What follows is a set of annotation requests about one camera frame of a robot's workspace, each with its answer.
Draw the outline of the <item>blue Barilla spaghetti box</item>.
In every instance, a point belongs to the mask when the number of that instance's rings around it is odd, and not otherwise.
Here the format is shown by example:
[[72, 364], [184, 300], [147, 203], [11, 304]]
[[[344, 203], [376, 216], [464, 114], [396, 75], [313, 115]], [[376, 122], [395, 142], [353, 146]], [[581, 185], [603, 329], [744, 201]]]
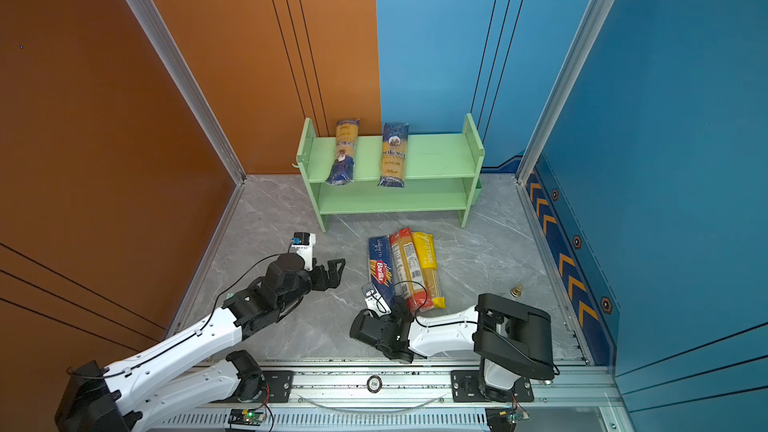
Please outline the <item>blue Barilla spaghetti box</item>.
[[383, 302], [391, 307], [394, 304], [396, 293], [391, 244], [388, 235], [369, 239], [368, 261], [371, 283]]

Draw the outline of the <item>Ankara spaghetti bag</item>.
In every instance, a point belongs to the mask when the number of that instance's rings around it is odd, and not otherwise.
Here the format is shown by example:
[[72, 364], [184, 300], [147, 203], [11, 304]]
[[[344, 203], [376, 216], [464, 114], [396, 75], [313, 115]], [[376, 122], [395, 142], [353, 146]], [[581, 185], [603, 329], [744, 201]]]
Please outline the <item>Ankara spaghetti bag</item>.
[[408, 136], [408, 123], [383, 125], [379, 186], [396, 188], [405, 186]]
[[354, 181], [359, 124], [358, 119], [339, 120], [336, 123], [334, 160], [326, 179], [328, 185], [342, 186]]

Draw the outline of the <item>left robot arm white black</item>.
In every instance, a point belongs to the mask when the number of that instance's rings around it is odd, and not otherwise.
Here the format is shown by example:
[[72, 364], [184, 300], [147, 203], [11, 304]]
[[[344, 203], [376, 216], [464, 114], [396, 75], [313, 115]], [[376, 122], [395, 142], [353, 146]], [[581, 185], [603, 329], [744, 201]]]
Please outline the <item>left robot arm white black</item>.
[[343, 258], [320, 264], [295, 252], [269, 256], [266, 273], [246, 288], [225, 289], [209, 315], [135, 355], [69, 372], [54, 416], [61, 431], [147, 431], [224, 399], [265, 401], [262, 368], [235, 345], [280, 322], [312, 291], [340, 285]]

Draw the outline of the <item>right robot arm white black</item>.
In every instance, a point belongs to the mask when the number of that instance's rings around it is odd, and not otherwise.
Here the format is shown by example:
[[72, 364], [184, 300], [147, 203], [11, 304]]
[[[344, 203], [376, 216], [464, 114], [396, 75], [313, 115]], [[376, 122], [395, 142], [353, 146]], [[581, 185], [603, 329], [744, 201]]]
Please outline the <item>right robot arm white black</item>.
[[454, 371], [454, 400], [531, 403], [532, 382], [558, 374], [551, 316], [538, 308], [484, 293], [462, 312], [421, 318], [402, 297], [385, 313], [378, 304], [360, 311], [350, 337], [386, 358], [410, 364], [417, 357], [472, 352], [480, 358], [474, 371]]

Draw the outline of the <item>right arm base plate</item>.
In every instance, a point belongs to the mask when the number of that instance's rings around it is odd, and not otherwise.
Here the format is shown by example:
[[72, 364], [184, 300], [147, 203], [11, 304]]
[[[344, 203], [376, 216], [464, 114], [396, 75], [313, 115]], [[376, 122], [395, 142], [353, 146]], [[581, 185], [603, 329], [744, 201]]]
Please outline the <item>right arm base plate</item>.
[[453, 370], [450, 372], [453, 401], [532, 403], [535, 400], [533, 387], [527, 378], [518, 378], [508, 391], [494, 389], [481, 384], [479, 370]]

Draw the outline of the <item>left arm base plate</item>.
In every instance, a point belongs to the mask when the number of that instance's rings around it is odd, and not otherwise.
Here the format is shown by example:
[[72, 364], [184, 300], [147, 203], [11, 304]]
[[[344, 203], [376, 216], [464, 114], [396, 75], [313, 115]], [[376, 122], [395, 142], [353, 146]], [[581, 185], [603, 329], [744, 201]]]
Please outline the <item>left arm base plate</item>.
[[255, 403], [268, 405], [289, 401], [294, 381], [292, 370], [266, 370], [241, 380], [235, 392], [217, 403]]

